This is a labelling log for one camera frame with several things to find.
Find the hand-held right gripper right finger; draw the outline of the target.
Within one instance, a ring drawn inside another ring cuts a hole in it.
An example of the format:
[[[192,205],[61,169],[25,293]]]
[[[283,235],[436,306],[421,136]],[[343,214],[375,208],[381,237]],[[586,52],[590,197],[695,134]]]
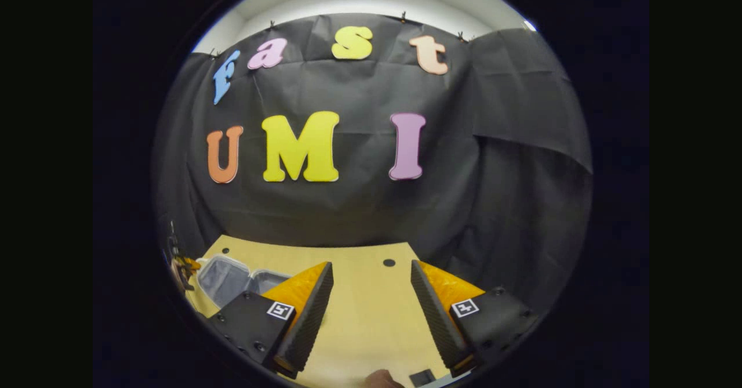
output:
[[[453,377],[502,362],[540,322],[503,287],[485,291],[427,262],[411,262],[410,282]]]

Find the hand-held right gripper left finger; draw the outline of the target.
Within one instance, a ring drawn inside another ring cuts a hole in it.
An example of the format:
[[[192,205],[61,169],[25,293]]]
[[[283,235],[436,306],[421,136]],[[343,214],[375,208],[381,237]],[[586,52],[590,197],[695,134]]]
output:
[[[333,286],[332,263],[321,262],[262,295],[243,291],[208,324],[247,364],[295,379],[312,353]]]

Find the white suitcase with grey lining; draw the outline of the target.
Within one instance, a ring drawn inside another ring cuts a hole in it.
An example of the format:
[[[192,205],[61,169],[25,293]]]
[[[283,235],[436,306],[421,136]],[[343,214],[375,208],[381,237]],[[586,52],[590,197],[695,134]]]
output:
[[[222,309],[246,291],[263,295],[288,280],[290,276],[267,269],[251,271],[248,266],[236,259],[217,255],[197,271],[196,278],[197,284],[207,298],[218,309]]]

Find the black backdrop cloth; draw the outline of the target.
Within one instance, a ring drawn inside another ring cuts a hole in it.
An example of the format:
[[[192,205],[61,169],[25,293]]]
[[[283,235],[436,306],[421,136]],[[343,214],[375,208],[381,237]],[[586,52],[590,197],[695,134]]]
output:
[[[468,42],[388,16],[287,21],[190,53],[153,155],[160,246],[406,242],[484,289],[551,308],[582,251],[585,118],[548,42]]]

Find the grey flat sheet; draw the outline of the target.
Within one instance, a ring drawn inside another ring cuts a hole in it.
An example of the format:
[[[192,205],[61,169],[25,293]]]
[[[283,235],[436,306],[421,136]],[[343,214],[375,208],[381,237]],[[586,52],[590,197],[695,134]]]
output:
[[[459,376],[453,377],[453,375],[445,375],[435,381],[432,381],[427,385],[428,388],[446,388],[447,386],[453,385],[455,382],[462,380],[471,375],[472,371],[467,371]]]

